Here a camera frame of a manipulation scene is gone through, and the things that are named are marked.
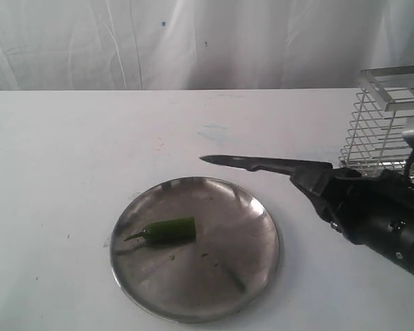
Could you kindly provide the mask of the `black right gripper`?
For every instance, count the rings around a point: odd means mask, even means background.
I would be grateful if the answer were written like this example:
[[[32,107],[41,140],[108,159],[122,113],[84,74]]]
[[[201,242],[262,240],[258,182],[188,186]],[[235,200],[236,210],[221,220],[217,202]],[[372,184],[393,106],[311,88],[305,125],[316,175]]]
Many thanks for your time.
[[[319,203],[314,186],[332,169],[328,162],[294,161],[290,182],[311,203]],[[414,183],[401,174],[332,175],[320,196],[328,204],[330,222],[351,243],[380,255],[414,255]]]

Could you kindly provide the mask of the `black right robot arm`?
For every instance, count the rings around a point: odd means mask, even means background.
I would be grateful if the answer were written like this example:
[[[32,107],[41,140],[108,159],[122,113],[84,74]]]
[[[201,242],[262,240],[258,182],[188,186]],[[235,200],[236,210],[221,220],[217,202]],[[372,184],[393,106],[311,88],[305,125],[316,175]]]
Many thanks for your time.
[[[296,160],[290,181],[332,229],[414,275],[413,163],[414,151],[403,172],[384,169],[366,177],[348,167]]]

